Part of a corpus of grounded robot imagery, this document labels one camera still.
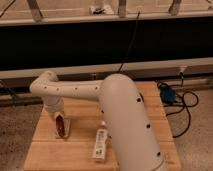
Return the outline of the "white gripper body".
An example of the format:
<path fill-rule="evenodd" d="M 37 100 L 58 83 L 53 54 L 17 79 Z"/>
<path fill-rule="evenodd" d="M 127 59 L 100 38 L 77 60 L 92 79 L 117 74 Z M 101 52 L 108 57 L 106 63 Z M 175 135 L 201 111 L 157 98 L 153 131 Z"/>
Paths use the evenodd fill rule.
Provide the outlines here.
<path fill-rule="evenodd" d="M 49 114 L 54 114 L 56 112 L 63 113 L 64 112 L 64 102 L 62 99 L 58 99 L 57 101 L 45 101 L 44 102 L 44 109 Z"/>

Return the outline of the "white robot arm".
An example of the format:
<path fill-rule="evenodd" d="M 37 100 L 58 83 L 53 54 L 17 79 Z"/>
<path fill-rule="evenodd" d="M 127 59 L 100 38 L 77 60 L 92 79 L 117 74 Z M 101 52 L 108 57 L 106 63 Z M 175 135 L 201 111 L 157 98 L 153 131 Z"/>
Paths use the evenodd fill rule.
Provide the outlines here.
<path fill-rule="evenodd" d="M 30 92 L 42 98 L 61 138 L 65 136 L 64 98 L 98 102 L 120 171 L 168 171 L 143 96 L 128 76 L 60 81 L 55 73 L 46 71 L 31 83 Z"/>

